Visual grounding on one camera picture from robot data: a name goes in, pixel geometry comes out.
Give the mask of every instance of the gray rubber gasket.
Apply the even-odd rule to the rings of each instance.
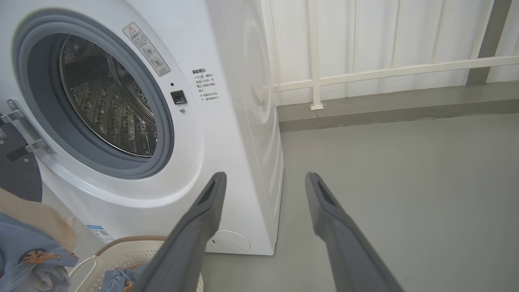
[[[64,110],[64,103],[60,103],[62,98],[58,98],[59,88],[49,70],[52,68],[51,39],[61,34],[76,35],[95,43],[116,58],[139,84],[157,123],[157,146],[151,158],[117,151],[85,130],[77,117]],[[166,100],[145,64],[109,29],[75,12],[40,11],[20,26],[13,55],[18,82],[29,109],[51,138],[71,156],[99,172],[128,179],[153,175],[169,161],[174,130]]]

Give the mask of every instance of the blue clothing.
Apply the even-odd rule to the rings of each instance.
[[[0,213],[0,292],[65,292],[70,285],[64,269],[77,263],[75,254],[62,248],[41,230]]]
[[[144,269],[146,269],[145,264],[106,271],[99,292],[131,292],[131,288],[144,272]]]

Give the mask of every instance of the qr code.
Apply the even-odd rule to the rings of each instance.
[[[4,132],[2,128],[0,128],[0,139],[4,139],[5,137],[7,137],[7,134]]]

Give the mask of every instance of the basket handle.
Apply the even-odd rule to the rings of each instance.
[[[90,274],[94,271],[95,267],[97,266],[97,262],[98,262],[98,259],[99,257],[94,255],[94,256],[91,256],[89,258],[86,258],[84,259],[82,262],[80,262],[79,264],[77,264],[73,269],[72,271],[70,271],[69,273],[69,278],[72,278],[74,276],[74,274],[77,273],[77,271],[79,271],[79,269],[81,269],[81,267],[83,267],[84,265],[88,264],[89,262],[93,261],[94,262],[94,266],[92,267],[92,269],[90,269],[90,271],[88,272],[87,276],[83,279],[83,281],[81,282],[81,284],[77,287],[77,289],[81,288],[81,286],[83,286],[83,283],[88,279],[88,277],[90,277]]]

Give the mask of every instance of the white laundry basket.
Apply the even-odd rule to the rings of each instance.
[[[103,283],[104,272],[115,268],[129,268],[136,264],[148,263],[166,240],[165,236],[132,236],[115,240],[95,255],[79,263],[69,273],[74,274],[87,263],[93,267],[81,282],[76,292],[98,292]],[[196,292],[203,292],[202,274],[198,277]]]

